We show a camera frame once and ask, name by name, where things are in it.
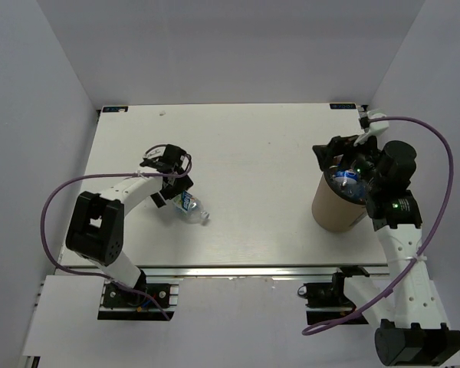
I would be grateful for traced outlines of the clear bottle green white label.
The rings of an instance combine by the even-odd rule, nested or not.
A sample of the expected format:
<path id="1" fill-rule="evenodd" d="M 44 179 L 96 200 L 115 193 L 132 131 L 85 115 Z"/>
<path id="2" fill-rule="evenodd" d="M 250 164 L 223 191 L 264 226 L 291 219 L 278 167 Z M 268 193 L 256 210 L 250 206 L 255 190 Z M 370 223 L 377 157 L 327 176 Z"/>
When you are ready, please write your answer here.
<path id="1" fill-rule="evenodd" d="M 174 199 L 172 204 L 179 216 L 189 224 L 205 224 L 210 217 L 199 199 L 188 191 L 182 191 Z"/>

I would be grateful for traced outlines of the small bottle blue cap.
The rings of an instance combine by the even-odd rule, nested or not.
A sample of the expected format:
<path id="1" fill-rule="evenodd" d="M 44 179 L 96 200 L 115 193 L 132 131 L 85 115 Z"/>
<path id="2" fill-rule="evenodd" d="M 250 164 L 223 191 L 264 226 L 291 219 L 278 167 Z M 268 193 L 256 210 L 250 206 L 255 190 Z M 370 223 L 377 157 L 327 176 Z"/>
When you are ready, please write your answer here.
<path id="1" fill-rule="evenodd" d="M 354 170 L 337 170 L 333 174 L 333 182 L 340 188 L 349 188 L 358 183 L 358 175 Z"/>

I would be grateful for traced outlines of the clear bottle dark blue label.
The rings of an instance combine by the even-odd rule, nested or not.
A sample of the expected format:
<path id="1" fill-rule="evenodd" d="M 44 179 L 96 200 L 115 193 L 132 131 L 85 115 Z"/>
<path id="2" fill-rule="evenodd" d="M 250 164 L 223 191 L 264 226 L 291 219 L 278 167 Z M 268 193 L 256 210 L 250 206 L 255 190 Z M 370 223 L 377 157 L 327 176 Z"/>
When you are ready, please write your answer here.
<path id="1" fill-rule="evenodd" d="M 363 182 L 346 183 L 340 186 L 341 192 L 353 202 L 364 202 L 366 186 Z"/>

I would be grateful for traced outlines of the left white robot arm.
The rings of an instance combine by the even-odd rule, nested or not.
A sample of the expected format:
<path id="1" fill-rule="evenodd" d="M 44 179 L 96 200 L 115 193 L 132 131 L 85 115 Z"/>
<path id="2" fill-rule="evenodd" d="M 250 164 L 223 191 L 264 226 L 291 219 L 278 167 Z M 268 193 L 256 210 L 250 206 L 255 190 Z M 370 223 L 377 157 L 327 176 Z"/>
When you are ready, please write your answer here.
<path id="1" fill-rule="evenodd" d="M 138 172 L 99 192 L 84 191 L 75 203 L 65 245 L 121 284 L 120 296 L 131 306 L 146 299 L 146 277 L 124 253 L 125 218 L 147 199 L 159 209 L 193 185 L 191 156 L 172 144 L 148 150 Z"/>

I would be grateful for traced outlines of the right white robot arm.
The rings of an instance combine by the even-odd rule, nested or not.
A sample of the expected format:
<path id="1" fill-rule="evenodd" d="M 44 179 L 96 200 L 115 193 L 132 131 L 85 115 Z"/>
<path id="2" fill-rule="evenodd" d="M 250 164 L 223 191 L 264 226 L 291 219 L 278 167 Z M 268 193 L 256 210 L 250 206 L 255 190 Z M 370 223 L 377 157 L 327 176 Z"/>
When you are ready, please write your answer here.
<path id="1" fill-rule="evenodd" d="M 394 140 L 383 148 L 375 137 L 336 136 L 313 146 L 322 178 L 312 205 L 328 230 L 358 205 L 371 219 L 391 282 L 379 289 L 359 266 L 340 268 L 323 294 L 352 311 L 312 323 L 309 334 L 364 319 L 374 330 L 376 354 L 385 366 L 441 366 L 460 351 L 460 331 L 450 328 L 435 297 L 424 255 L 422 217 L 410 191 L 416 151 Z"/>

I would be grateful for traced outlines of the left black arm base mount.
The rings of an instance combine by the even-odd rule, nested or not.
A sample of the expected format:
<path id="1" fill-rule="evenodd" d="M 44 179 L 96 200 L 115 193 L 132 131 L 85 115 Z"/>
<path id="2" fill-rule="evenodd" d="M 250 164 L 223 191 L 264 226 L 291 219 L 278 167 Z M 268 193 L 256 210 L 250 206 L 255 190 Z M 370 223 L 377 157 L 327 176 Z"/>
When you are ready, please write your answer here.
<path id="1" fill-rule="evenodd" d="M 169 321 L 173 318 L 178 304 L 180 279 L 147 278 L 145 293 L 150 295 L 161 310 L 143 295 L 128 293 L 105 281 L 98 320 L 116 321 Z"/>

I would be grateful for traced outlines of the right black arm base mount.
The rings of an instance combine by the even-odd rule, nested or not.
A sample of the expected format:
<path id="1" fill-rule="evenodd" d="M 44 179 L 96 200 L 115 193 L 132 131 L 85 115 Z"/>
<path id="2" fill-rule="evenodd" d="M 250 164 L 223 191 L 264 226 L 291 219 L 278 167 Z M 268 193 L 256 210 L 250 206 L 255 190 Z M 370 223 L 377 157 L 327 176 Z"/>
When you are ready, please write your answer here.
<path id="1" fill-rule="evenodd" d="M 297 289 L 299 298 L 307 301 L 307 325 L 338 319 L 352 314 L 357 306 L 344 294 L 346 278 L 369 277 L 369 272 L 360 266 L 343 266 L 332 274 L 328 282 L 309 282 Z"/>

